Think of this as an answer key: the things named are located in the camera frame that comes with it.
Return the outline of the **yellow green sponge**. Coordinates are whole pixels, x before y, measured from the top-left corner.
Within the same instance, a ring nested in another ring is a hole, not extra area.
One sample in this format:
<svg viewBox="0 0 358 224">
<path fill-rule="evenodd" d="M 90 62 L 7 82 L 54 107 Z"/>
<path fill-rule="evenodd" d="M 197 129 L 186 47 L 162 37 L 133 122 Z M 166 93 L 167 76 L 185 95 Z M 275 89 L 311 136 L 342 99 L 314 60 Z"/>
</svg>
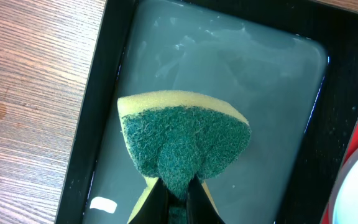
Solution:
<svg viewBox="0 0 358 224">
<path fill-rule="evenodd" d="M 248 120 L 229 103 L 190 91 L 162 90 L 120 97 L 117 110 L 127 151 L 147 184 L 130 221 L 161 183 L 173 196 L 169 223 L 185 223 L 188 186 L 221 174 L 247 148 Z"/>
</svg>

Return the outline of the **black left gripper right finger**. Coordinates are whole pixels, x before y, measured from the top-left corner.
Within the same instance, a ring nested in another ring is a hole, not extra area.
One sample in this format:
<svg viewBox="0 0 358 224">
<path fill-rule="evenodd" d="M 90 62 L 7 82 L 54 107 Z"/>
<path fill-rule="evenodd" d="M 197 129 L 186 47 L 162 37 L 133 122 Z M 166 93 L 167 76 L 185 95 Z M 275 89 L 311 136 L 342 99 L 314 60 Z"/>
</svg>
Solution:
<svg viewBox="0 0 358 224">
<path fill-rule="evenodd" d="M 188 185 L 186 215 L 187 224 L 224 224 L 197 176 Z"/>
</svg>

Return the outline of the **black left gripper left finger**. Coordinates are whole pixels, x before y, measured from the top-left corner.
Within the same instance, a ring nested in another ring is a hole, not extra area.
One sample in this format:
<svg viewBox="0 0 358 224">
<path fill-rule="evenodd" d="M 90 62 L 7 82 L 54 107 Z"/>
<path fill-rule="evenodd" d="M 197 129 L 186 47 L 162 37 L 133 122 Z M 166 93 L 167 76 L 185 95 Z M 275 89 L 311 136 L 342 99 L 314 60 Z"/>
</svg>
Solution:
<svg viewBox="0 0 358 224">
<path fill-rule="evenodd" d="M 166 223 L 168 220 L 168 190 L 160 178 L 146 177 L 146 188 L 136 202 L 128 224 Z"/>
</svg>

